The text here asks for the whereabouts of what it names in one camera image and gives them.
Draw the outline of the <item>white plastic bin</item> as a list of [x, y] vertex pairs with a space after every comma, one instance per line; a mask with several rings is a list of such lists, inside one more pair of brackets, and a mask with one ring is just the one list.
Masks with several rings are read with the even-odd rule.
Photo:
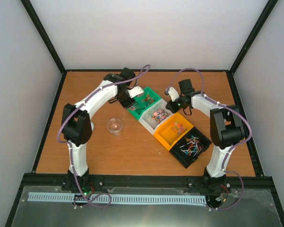
[[151, 135], [173, 115], [173, 113], [166, 108], [166, 105], [167, 102], [164, 99], [160, 99], [146, 108], [139, 118], [139, 123]]

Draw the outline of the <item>green plastic bin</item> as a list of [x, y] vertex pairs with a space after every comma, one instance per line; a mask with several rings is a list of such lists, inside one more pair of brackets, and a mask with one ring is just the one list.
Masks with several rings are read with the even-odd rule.
[[134, 105], [128, 109], [128, 112], [137, 120], [140, 119], [146, 110], [161, 99], [150, 87], [145, 87], [143, 90], [144, 93], [141, 96], [135, 97]]

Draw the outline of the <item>yellow plastic bin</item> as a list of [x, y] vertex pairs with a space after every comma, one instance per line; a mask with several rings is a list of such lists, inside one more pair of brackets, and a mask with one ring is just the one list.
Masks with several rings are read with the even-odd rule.
[[193, 127], [185, 117], [175, 113], [162, 122], [153, 136], [167, 151], [170, 151]]

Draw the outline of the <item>metal scoop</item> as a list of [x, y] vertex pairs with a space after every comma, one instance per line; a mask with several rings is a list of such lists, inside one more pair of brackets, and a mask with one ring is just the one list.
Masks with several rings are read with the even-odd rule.
[[147, 106], [148, 105], [145, 104], [145, 103], [136, 102], [129, 108], [129, 110], [131, 110], [131, 111], [142, 111], [142, 110], [146, 109]]

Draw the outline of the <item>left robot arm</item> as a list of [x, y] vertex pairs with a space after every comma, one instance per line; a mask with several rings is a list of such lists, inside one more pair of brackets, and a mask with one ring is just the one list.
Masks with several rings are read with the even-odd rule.
[[119, 74], [109, 73], [87, 97], [74, 105], [64, 106], [57, 140], [68, 146], [69, 171], [75, 175], [72, 184], [78, 190], [85, 190], [89, 185], [89, 178], [85, 176], [89, 170], [86, 149], [94, 130], [93, 116], [108, 102], [117, 101], [124, 109], [132, 107], [135, 104], [134, 98], [144, 93], [140, 86], [130, 87], [131, 82], [137, 79], [134, 71], [129, 68], [123, 68]]

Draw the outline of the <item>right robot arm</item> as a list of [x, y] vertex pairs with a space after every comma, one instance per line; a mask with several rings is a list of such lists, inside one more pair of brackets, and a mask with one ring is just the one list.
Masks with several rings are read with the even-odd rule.
[[166, 108], [172, 113], [193, 108], [210, 118], [213, 152], [204, 169], [202, 187], [208, 192], [214, 192], [226, 181], [227, 164], [233, 150], [251, 138], [252, 129], [236, 105], [221, 104], [202, 90], [195, 91], [190, 79], [180, 81], [179, 87], [180, 93], [172, 86], [166, 89], [165, 94], [171, 98]]

